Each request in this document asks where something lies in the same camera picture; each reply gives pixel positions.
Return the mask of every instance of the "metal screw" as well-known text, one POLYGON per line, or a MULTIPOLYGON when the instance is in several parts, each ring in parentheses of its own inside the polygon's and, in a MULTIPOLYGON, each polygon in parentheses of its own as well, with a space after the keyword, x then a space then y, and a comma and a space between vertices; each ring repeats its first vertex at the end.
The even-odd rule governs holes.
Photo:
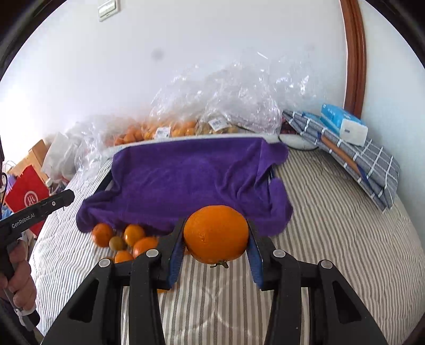
POLYGON ((99 266, 102 268, 108 267, 110 263, 111 261, 109 259, 102 259, 99 261, 99 266))
POLYGON ((285 257, 286 253, 282 249, 275 249, 273 255, 275 257, 285 257))
POLYGON ((324 269, 331 269, 334 265, 332 264, 332 262, 330 262, 329 260, 323 260, 320 265, 322 265, 322 267, 324 269))
POLYGON ((155 257, 155 256, 158 256, 158 254, 159 254, 159 252, 156 249, 149 249, 146 252, 147 257, 155 257))

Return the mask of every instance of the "light switch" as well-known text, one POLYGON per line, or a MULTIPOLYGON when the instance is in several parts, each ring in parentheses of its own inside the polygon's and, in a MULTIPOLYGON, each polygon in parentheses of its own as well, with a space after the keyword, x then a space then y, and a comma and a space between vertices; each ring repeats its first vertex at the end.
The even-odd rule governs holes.
POLYGON ((102 22, 119 11, 119 0, 100 0, 97 11, 99 21, 102 22))

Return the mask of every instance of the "striped bedsheet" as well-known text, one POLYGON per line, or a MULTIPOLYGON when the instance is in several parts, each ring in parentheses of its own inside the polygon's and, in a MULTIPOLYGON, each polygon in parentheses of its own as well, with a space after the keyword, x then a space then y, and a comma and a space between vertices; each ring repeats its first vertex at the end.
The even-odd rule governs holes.
MULTIPOLYGON (((48 217, 30 264, 37 286, 39 330, 45 334, 63 306, 109 249, 80 233, 75 215, 96 190, 98 176, 69 184, 74 203, 48 217)), ((273 238, 298 260, 331 260, 362 298, 390 345, 402 344, 425 312, 425 254, 398 198, 382 214, 329 155, 291 150, 276 168, 294 207, 287 229, 273 238)), ((302 292, 301 344, 308 344, 308 294, 302 292)), ((159 295, 167 344, 263 344, 272 293, 258 291, 246 255, 229 269, 184 258, 176 287, 159 295)), ((122 344, 128 344, 128 289, 123 296, 122 344)))

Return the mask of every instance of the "white wall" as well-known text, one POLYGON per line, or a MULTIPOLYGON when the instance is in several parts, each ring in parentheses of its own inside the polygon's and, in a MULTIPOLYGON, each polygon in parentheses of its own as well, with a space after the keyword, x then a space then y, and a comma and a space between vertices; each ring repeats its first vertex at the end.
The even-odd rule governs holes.
POLYGON ((27 40, 0 82, 0 135, 20 160, 40 138, 93 114, 139 113, 194 63, 211 70, 255 48, 310 55, 329 102, 342 105, 346 41, 338 0, 122 0, 100 23, 97 0, 67 0, 27 40), (156 61, 151 54, 161 49, 156 61))
POLYGON ((367 43, 362 119, 401 166, 398 194, 425 247, 425 69, 398 31, 360 0, 367 43))

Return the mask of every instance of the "plaid cloth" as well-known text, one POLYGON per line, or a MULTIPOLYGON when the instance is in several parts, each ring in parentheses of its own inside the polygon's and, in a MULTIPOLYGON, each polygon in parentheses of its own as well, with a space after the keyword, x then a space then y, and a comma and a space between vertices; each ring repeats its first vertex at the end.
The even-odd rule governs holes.
POLYGON ((352 176, 369 195, 375 205, 384 212, 393 206, 400 174, 400 165, 383 147, 367 138, 363 147, 349 144, 328 130, 322 122, 315 121, 303 113, 284 111, 283 117, 306 140, 329 152, 332 157, 352 176), (357 165, 360 175, 339 155, 327 147, 321 137, 344 151, 357 165))

